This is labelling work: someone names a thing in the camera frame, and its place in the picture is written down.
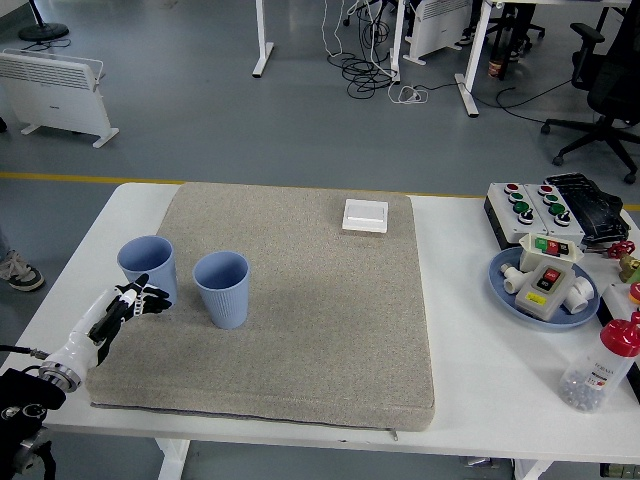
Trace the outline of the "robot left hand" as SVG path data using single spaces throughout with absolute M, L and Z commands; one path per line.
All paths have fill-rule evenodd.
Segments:
M 169 293 L 150 284 L 148 274 L 107 289 L 73 327 L 64 346 L 46 362 L 70 369 L 78 377 L 85 375 L 106 358 L 125 322 L 135 316 L 161 313 L 171 306 Z

